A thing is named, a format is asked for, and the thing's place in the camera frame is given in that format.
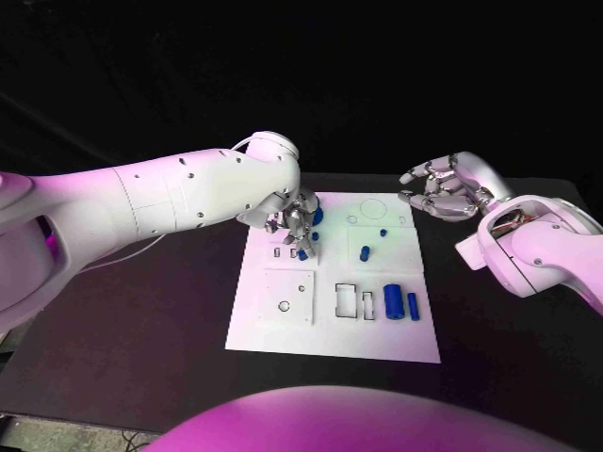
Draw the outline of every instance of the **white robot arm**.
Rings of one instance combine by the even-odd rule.
[[[0,173],[0,332],[36,314],[92,261],[146,238],[235,218],[270,231],[293,225],[289,241],[313,258],[317,202],[300,189],[297,158],[284,137],[258,132],[231,150],[61,176]]]
[[[603,315],[603,227],[570,202],[540,196],[515,198],[502,178],[472,153],[414,167],[407,184],[429,176],[424,195],[400,199],[446,221],[480,211],[478,232],[456,249],[473,270],[489,267],[519,297],[557,284],[570,287]]]

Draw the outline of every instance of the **black background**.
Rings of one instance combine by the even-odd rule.
[[[508,177],[571,180],[603,221],[603,11],[0,2],[0,170],[88,170],[257,130],[289,136],[304,171],[395,174],[472,151]]]

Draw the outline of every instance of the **table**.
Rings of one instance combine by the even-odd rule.
[[[583,205],[571,183],[508,181]],[[395,192],[395,176],[304,174],[315,191]],[[84,273],[39,314],[0,377],[0,412],[164,432],[237,397],[310,384],[381,388],[603,450],[603,318],[555,287],[515,298],[453,245],[476,221],[414,212],[441,364],[224,349],[247,227],[173,234]]]

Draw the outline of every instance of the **white mat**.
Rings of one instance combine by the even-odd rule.
[[[250,229],[225,347],[440,363],[410,207],[387,193],[317,193],[317,198],[325,219],[313,228],[316,259],[290,258],[294,246],[281,244],[287,231]],[[356,318],[336,316],[338,283],[356,286]],[[391,283],[403,288],[401,320],[385,317],[382,287]],[[362,292],[372,292],[375,320],[364,319]],[[408,292],[417,295],[420,321],[408,316]]]

